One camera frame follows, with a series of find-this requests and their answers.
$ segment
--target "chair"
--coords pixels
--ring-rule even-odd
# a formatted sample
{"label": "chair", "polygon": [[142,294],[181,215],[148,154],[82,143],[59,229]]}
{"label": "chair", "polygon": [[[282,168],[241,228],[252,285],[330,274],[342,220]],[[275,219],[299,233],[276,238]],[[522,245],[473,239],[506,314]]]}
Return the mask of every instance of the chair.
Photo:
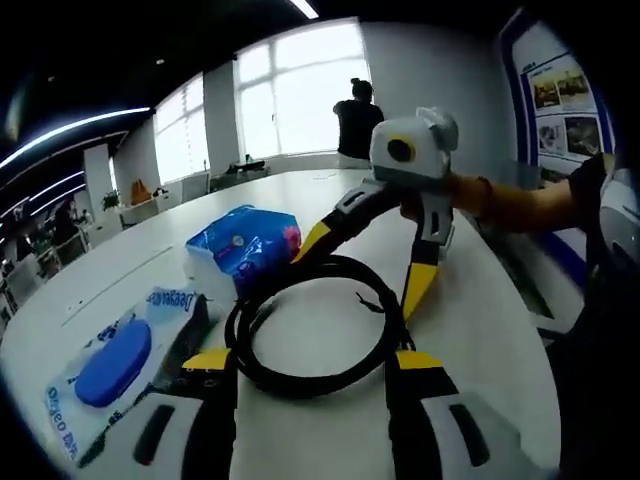
{"label": "chair", "polygon": [[158,195],[156,197],[156,202],[158,204],[158,212],[166,212],[170,208],[180,205],[180,199],[178,196],[171,192]]}
{"label": "chair", "polygon": [[89,237],[89,245],[91,248],[96,248],[101,243],[106,242],[122,232],[120,215],[105,215],[99,222],[87,227],[86,232],[87,237]]}
{"label": "chair", "polygon": [[69,265],[76,258],[87,253],[87,245],[84,241],[82,232],[76,233],[69,240],[56,247],[56,254],[60,265],[63,267]]}
{"label": "chair", "polygon": [[13,309],[9,303],[9,299],[4,294],[4,291],[0,291],[0,330],[4,331],[4,327],[9,323],[12,315]]}
{"label": "chair", "polygon": [[182,203],[209,193],[209,172],[196,173],[182,179]]}
{"label": "chair", "polygon": [[18,262],[16,268],[7,277],[7,287],[11,291],[11,296],[18,308],[24,305],[29,300],[29,297],[44,283],[38,275],[39,271],[38,260],[31,253],[21,262]]}

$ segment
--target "bright window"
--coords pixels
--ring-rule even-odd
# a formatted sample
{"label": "bright window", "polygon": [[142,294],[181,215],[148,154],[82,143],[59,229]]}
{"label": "bright window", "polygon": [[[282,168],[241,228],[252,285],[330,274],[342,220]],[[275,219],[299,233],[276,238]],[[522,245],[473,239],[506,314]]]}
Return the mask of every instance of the bright window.
{"label": "bright window", "polygon": [[111,189],[118,189],[118,182],[116,182],[116,171],[113,168],[113,158],[109,158],[109,176],[111,177]]}
{"label": "bright window", "polygon": [[244,152],[254,158],[335,150],[333,106],[369,80],[360,28],[332,24],[274,37],[241,53],[236,99]]}
{"label": "bright window", "polygon": [[201,74],[158,106],[154,130],[158,172],[163,185],[209,169]]}

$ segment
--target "desk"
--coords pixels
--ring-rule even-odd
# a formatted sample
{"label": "desk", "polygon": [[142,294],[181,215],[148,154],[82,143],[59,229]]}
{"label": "desk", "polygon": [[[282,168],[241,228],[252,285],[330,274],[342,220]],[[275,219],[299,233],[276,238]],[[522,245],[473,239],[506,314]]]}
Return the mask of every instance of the desk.
{"label": "desk", "polygon": [[137,205],[132,205],[130,207],[125,207],[120,210],[122,224],[125,227],[130,227],[132,225],[142,223],[157,214],[158,202],[156,202],[156,199],[154,197],[151,197],[145,202],[138,203]]}
{"label": "desk", "polygon": [[[191,235],[246,203],[293,213],[307,234],[365,175],[291,172],[208,195],[126,230],[51,279],[18,311],[0,348],[9,388],[38,440],[47,445],[53,438],[42,402],[46,383],[152,286],[186,282],[183,245]],[[515,424],[536,462],[557,465],[559,412],[542,342],[491,250],[458,212],[455,224],[449,255],[412,321],[414,340],[442,359],[460,390],[478,392]],[[400,295],[414,232],[396,209],[338,252],[367,263]],[[294,374],[352,365],[376,342],[383,323],[358,304],[355,291],[367,298],[366,287],[342,279],[285,292],[285,306],[256,338],[257,355]],[[210,345],[223,344],[222,330],[216,327]],[[392,478],[381,369],[304,402],[265,395],[240,377],[234,480]]]}

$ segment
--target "potted plant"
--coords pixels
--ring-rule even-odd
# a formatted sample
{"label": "potted plant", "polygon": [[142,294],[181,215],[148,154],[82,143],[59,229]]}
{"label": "potted plant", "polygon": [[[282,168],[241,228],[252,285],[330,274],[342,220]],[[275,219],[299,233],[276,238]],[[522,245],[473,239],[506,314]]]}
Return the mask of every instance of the potted plant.
{"label": "potted plant", "polygon": [[118,196],[117,190],[107,193],[102,198],[102,210],[105,212],[110,208],[117,207],[118,205],[120,205],[120,197]]}

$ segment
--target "black strap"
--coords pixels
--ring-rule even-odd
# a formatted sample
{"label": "black strap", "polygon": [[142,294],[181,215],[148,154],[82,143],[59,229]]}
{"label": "black strap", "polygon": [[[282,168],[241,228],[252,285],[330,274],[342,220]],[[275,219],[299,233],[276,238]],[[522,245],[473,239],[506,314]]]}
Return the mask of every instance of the black strap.
{"label": "black strap", "polygon": [[[350,278],[372,288],[378,294],[385,316],[380,340],[360,362],[335,375],[296,377],[265,367],[256,358],[252,347],[253,336],[268,317],[268,313],[261,312],[260,307],[282,290],[316,278]],[[258,388],[282,397],[297,399],[341,390],[376,369],[389,358],[389,355],[395,353],[399,344],[403,348],[413,346],[396,294],[364,263],[340,255],[328,255],[317,262],[302,261],[292,264],[280,275],[270,276],[268,282],[261,282],[260,288],[256,289],[250,298],[238,300],[227,320],[225,342],[227,347],[235,352],[240,371],[255,382]]]}

